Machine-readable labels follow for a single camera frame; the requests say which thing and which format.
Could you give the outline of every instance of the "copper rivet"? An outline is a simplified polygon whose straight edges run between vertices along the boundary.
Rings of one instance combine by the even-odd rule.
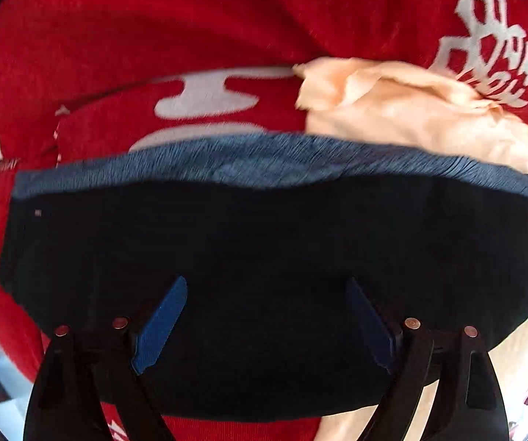
[[[478,330],[470,325],[464,328],[464,333],[470,338],[476,338],[478,336]]]
[[[70,327],[68,325],[61,325],[56,328],[56,336],[65,336],[70,332]]]
[[[113,328],[115,330],[123,330],[129,325],[129,319],[127,317],[117,317],[113,320]]]
[[[416,318],[407,318],[405,320],[405,326],[412,330],[417,330],[421,326],[421,322]]]

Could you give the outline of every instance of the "folded cloth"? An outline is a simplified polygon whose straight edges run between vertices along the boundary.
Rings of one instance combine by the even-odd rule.
[[[308,171],[356,154],[341,158],[340,144],[360,154],[369,145],[322,142],[325,157],[315,158],[303,147],[331,140],[300,137],[306,143],[294,144],[294,154],[285,146],[284,160],[298,162],[302,152],[309,163],[289,167],[286,174],[299,177],[281,177],[281,186],[270,181],[282,175],[274,164],[282,151],[266,157],[244,143],[238,157],[253,181],[238,178],[233,165],[225,179],[208,151],[186,157],[176,143],[124,157],[178,151],[165,167],[189,162],[194,179],[180,177],[182,164],[166,179],[151,171],[124,179],[114,171],[91,186],[84,171],[68,178],[87,181],[80,186],[13,198],[1,285],[52,334],[63,324],[110,326],[144,301],[161,300],[184,276],[187,304],[140,380],[162,414],[198,419],[298,419],[376,404],[390,376],[350,311],[352,276],[397,319],[415,316],[441,330],[473,325],[489,349],[526,320],[528,196],[445,173],[356,174],[339,164],[339,177],[307,179]],[[187,144],[205,148],[205,141]],[[214,166],[212,176],[197,177],[193,161]],[[106,380],[98,381],[110,402]]]
[[[255,189],[293,187],[360,175],[456,179],[528,197],[528,175],[469,157],[359,144],[301,134],[233,135],[178,141],[56,169],[22,171],[15,199],[147,181],[189,181]]]
[[[528,125],[468,84],[400,61],[319,58],[297,107],[306,132],[474,157],[528,174]]]

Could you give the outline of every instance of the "peach fabric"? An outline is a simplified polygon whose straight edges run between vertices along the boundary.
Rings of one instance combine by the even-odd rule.
[[[503,392],[508,418],[516,421],[520,406],[528,392],[528,318],[489,354]],[[405,441],[421,439],[436,390],[437,381],[423,389]],[[356,411],[324,416],[315,441],[357,441],[375,409],[375,406],[369,406]]]
[[[466,83],[400,61],[319,58],[294,67],[306,132],[470,156],[528,174],[528,125]]]

